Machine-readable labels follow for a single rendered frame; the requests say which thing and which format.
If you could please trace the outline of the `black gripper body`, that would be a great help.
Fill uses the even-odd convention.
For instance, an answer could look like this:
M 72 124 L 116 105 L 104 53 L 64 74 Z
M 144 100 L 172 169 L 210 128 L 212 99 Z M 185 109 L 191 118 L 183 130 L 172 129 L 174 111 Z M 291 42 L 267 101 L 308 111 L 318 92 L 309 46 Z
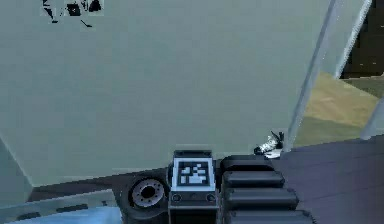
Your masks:
M 122 224 L 168 224 L 168 196 L 164 175 L 135 175 L 120 190 Z

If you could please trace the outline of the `pale blue furniture top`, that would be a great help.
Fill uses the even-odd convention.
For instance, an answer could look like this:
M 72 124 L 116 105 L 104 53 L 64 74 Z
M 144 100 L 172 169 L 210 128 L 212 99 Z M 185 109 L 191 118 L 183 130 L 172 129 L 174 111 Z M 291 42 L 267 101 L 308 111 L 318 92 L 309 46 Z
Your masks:
M 111 189 L 0 207 L 0 224 L 124 224 Z

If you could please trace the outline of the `black and white small object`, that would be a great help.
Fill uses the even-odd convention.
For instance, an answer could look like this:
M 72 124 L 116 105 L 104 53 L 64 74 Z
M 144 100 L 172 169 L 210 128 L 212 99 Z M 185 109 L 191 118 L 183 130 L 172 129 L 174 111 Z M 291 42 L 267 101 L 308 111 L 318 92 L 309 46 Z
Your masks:
M 254 148 L 254 154 L 265 156 L 268 159 L 279 159 L 284 148 L 284 139 L 285 134 L 282 131 L 271 132 L 265 143 Z

